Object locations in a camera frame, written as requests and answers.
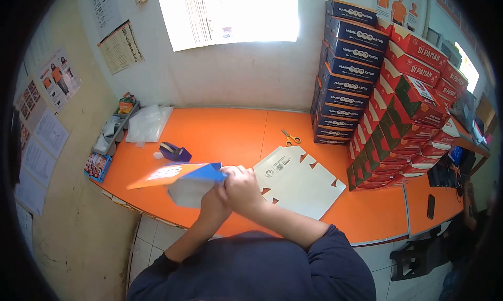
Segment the bright window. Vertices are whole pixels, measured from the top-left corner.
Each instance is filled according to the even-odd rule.
[[[454,45],[458,48],[459,54],[461,54],[461,65],[459,66],[459,71],[461,71],[466,79],[468,79],[468,87],[466,87],[466,89],[473,93],[480,75],[459,43],[455,42]]]
[[[173,51],[251,41],[297,41],[297,0],[159,0]]]

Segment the scissors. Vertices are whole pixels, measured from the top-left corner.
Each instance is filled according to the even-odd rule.
[[[285,136],[286,136],[286,146],[287,147],[292,146],[292,141],[290,139],[293,139],[293,141],[295,141],[296,143],[300,143],[300,138],[289,135],[288,133],[286,133],[285,129],[282,129],[281,132],[283,132],[283,134],[285,134]]]

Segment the tiled floor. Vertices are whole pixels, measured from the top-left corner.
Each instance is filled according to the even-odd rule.
[[[142,216],[134,243],[129,272],[130,283],[184,232],[183,229]],[[360,254],[372,272],[376,285],[377,301],[432,301],[438,299],[442,291],[444,277],[451,269],[450,263],[435,268],[426,276],[391,281],[393,273],[396,272],[396,265],[389,259],[389,254],[405,246],[409,240],[355,248],[355,251]]]

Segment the black plastic stool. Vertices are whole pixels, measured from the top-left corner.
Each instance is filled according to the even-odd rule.
[[[405,280],[429,274],[435,267],[448,262],[442,254],[440,238],[409,241],[407,245],[389,255],[396,262],[396,274],[391,281]],[[403,267],[409,264],[409,272],[403,274]]]

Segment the mobile phone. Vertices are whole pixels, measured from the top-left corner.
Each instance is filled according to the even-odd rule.
[[[434,213],[435,213],[435,197],[430,194],[428,195],[428,212],[427,212],[428,218],[433,220]]]

